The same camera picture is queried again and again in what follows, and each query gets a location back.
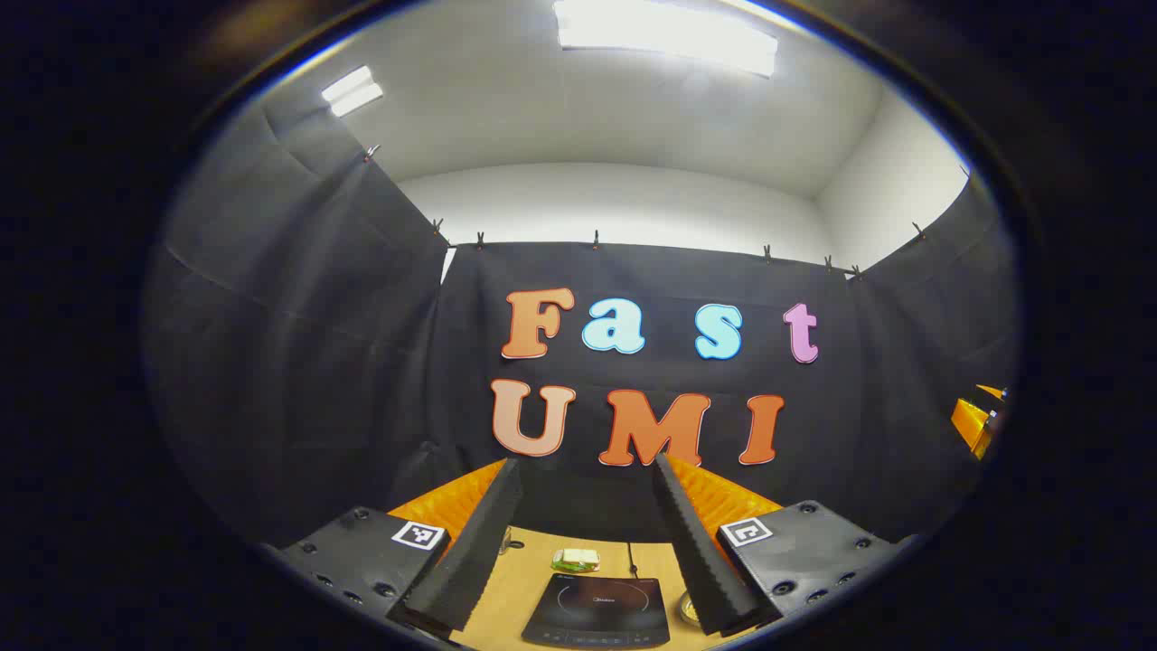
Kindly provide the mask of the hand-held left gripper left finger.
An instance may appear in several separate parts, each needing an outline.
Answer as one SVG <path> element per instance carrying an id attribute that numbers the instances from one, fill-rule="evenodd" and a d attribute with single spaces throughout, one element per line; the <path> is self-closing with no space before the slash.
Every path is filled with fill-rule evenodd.
<path id="1" fill-rule="evenodd" d="M 492 463 L 382 512 L 352 506 L 263 555 L 303 589 L 422 646 L 467 626 L 523 498 L 517 460 Z"/>

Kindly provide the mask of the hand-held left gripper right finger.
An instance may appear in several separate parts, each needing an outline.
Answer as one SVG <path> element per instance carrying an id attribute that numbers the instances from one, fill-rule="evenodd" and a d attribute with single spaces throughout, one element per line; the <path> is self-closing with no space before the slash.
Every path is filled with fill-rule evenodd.
<path id="1" fill-rule="evenodd" d="M 908 557 L 818 500 L 767 505 L 710 471 L 659 454 L 654 498 L 706 634 L 778 636 L 818 617 Z"/>

